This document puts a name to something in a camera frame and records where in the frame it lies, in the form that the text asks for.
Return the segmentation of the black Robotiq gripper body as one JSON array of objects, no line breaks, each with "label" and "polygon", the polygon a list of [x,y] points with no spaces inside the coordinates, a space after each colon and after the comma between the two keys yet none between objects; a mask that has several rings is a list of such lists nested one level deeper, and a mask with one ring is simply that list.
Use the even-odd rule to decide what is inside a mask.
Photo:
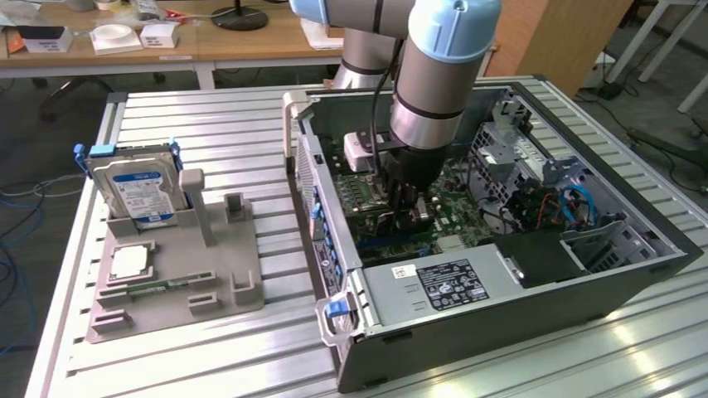
[{"label": "black Robotiq gripper body", "polygon": [[439,179],[444,162],[446,147],[434,150],[404,147],[387,153],[383,182],[396,231],[423,232],[431,228],[434,209],[428,190]]}]

